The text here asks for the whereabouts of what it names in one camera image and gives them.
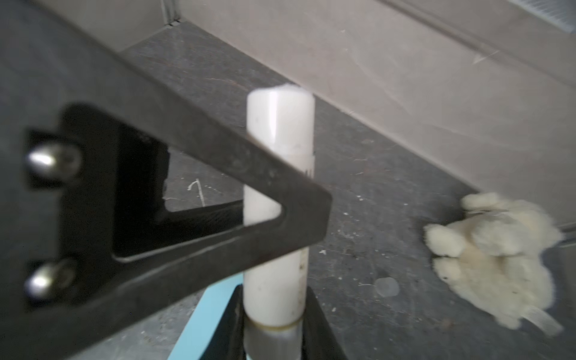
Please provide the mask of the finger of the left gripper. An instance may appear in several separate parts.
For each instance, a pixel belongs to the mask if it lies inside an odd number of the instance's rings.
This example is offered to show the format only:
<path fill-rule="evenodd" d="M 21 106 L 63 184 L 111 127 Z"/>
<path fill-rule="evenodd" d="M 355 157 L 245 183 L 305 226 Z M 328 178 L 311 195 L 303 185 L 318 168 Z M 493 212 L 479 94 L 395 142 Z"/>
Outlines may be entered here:
<path fill-rule="evenodd" d="M 243 224 L 243 201 L 164 211 L 157 219 L 157 243 L 174 245 L 222 233 Z"/>
<path fill-rule="evenodd" d="M 158 244 L 169 148 L 271 197 L 282 213 Z M 3 359 L 66 359 L 317 243 L 331 205 L 315 181 L 47 7 L 1 3 Z"/>

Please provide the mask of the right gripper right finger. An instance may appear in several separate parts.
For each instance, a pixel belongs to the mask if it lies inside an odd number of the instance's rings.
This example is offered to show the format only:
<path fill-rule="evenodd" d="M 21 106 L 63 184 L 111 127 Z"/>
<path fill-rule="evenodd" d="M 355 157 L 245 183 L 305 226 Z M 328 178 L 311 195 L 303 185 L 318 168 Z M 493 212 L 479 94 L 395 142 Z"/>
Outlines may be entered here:
<path fill-rule="evenodd" d="M 303 359 L 348 360 L 310 287 L 306 292 L 302 331 Z"/>

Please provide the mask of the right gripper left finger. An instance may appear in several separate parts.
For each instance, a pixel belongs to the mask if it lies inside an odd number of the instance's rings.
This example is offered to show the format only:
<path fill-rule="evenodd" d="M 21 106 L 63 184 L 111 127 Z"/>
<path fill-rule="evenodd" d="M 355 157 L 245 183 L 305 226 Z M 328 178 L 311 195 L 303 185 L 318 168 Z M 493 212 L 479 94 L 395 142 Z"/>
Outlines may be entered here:
<path fill-rule="evenodd" d="M 235 287 L 200 360 L 245 360 L 243 286 Z"/>

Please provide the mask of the light blue envelope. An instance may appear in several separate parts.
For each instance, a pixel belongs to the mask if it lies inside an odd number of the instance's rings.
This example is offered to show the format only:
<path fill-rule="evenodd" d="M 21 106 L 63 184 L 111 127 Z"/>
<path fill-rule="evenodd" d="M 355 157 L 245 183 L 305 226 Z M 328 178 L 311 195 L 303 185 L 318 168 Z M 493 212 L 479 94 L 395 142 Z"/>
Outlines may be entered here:
<path fill-rule="evenodd" d="M 168 360 L 200 359 L 212 339 L 234 289 L 242 282 L 243 274 L 238 273 L 205 289 Z"/>

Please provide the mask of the clear glue stick cap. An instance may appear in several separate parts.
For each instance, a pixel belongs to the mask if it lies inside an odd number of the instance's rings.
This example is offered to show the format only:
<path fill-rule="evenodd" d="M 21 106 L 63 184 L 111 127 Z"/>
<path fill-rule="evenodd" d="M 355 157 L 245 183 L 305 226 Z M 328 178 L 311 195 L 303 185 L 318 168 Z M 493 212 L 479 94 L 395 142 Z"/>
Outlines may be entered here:
<path fill-rule="evenodd" d="M 373 284 L 376 294 L 383 298 L 395 297 L 400 293 L 399 283 L 393 277 L 381 277 Z"/>

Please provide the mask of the white plush teddy bear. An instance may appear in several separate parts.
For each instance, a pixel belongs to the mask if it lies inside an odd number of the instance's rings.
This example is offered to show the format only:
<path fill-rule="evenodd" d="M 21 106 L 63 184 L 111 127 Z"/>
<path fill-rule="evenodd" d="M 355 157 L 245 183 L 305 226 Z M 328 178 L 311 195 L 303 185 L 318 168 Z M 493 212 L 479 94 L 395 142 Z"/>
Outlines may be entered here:
<path fill-rule="evenodd" d="M 565 235 L 539 205 L 498 193 L 463 197 L 462 220 L 424 227 L 432 267 L 460 298 L 507 329 L 522 320 L 554 337 L 563 326 L 547 310 L 556 287 L 542 255 Z"/>

